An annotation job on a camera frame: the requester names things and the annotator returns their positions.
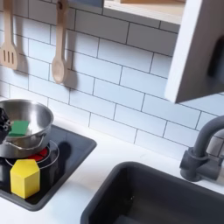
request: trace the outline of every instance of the pot handle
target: pot handle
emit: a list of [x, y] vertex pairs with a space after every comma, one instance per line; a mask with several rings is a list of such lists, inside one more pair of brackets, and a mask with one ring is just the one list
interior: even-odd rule
[[11, 146], [13, 146], [13, 147], [15, 147], [15, 148], [17, 148], [20, 151], [30, 151], [30, 150], [34, 150], [34, 149], [38, 148], [43, 143], [45, 136], [46, 136], [46, 133], [42, 135], [42, 137], [41, 137], [41, 139], [40, 139], [40, 141], [39, 141], [39, 143], [37, 145], [35, 145], [35, 146], [31, 147], [31, 148], [28, 148], [28, 149], [20, 147], [20, 146], [17, 146], [14, 143], [10, 143], [10, 142], [6, 142], [6, 143], [11, 145]]

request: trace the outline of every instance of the gray faucet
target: gray faucet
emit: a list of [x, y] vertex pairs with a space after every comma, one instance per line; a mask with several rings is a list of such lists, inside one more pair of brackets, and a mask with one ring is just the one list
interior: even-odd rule
[[185, 151], [180, 164], [180, 174], [184, 179], [192, 182], [201, 180], [202, 177], [216, 180], [221, 171], [223, 157], [217, 160], [207, 154], [207, 146], [212, 136], [224, 129], [224, 115], [208, 122], [199, 132], [194, 147]]

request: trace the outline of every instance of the wooden spoon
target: wooden spoon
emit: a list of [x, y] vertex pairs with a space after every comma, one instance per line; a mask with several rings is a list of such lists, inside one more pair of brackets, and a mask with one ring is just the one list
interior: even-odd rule
[[56, 83], [61, 83], [67, 76], [67, 65], [65, 62], [67, 0], [58, 1], [57, 11], [56, 54], [52, 61], [52, 76]]
[[12, 0], [3, 0], [4, 43], [1, 48], [1, 63], [5, 67], [18, 68], [18, 52], [13, 43]]

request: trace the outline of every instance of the sink basin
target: sink basin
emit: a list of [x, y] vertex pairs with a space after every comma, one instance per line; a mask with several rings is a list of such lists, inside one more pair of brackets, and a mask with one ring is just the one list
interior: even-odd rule
[[108, 175], [80, 224], [219, 224], [224, 196], [138, 163]]

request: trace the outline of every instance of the yellow toy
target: yellow toy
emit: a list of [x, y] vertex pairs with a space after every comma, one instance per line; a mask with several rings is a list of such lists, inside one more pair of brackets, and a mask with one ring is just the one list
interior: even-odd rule
[[23, 199], [39, 191], [39, 167], [34, 159], [18, 159], [10, 170], [10, 189]]

